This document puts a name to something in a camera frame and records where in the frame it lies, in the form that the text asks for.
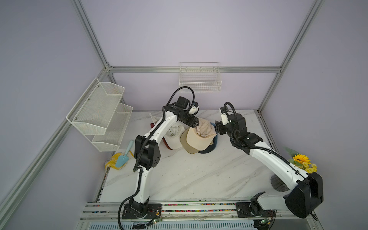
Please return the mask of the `dark red baseball cap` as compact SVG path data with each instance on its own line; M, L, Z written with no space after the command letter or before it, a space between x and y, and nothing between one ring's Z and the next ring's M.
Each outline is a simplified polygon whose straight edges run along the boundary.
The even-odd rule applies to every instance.
M154 123L150 123L150 127L151 128L154 128L155 124ZM169 150L172 150L169 145L167 144L165 138L162 139L162 141L164 142L165 146L169 149Z

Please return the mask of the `khaki tan baseball cap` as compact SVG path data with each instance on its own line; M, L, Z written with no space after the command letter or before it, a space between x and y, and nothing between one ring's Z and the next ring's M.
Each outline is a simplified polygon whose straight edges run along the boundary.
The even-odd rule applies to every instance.
M187 128L180 137L180 142L185 149L186 152L189 154L198 153L200 150L198 149L201 138L197 134L195 128Z

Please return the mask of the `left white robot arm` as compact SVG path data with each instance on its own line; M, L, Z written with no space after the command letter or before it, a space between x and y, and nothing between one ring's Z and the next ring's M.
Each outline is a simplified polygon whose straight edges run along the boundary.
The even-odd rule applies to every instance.
M189 127L197 127L199 125L199 119L196 117L198 111L197 102L191 102L180 96L175 103L167 103L163 106L163 116L147 134L136 137L136 163L133 171L138 171L137 188L133 195L122 202L124 211L119 214L120 218L127 219L131 215L134 218L143 219L148 215L150 170L160 162L159 144L169 129L178 121Z

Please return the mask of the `beige baseball cap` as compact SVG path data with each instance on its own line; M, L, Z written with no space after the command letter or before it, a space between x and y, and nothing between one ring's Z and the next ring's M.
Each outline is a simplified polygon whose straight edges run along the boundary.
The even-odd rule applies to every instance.
M205 150L217 133L210 121L203 118L199 118L198 121L198 126L189 128L186 141L196 150Z

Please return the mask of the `yellow object behind arm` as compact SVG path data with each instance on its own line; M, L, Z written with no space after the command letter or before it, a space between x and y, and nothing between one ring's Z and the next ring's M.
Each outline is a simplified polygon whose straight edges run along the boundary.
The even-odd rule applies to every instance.
M127 164L126 163L121 168L116 168L115 167L116 161L117 161L118 157L121 156L121 155L124 155L124 154L121 153L121 152L118 152L118 153L114 154L111 157L111 159L105 163L105 166L104 166L105 170L107 170L107 168L112 168L112 169L115 169L115 170L121 170ZM129 160L134 157L134 155L131 151L129 152L128 156L129 156Z

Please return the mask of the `white baseball cap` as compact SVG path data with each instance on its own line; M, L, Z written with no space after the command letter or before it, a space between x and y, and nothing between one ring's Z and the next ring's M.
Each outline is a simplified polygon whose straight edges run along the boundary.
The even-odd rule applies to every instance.
M182 147L180 137L185 131L184 125L177 120L177 115L172 112L165 112L154 126L146 134L146 137L150 136L149 140L155 140L158 144L165 138L167 144L172 150L176 150Z

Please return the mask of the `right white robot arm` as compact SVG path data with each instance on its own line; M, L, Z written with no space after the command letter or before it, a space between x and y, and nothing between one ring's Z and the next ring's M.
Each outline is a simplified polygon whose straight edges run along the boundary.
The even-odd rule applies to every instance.
M233 147L244 151L270 169L288 188L286 193L268 195L256 194L251 202L260 210L288 210L304 219L322 204L324 200L323 179L316 172L306 172L293 165L268 146L255 133L248 131L241 114L221 114L216 121L216 131L227 134Z

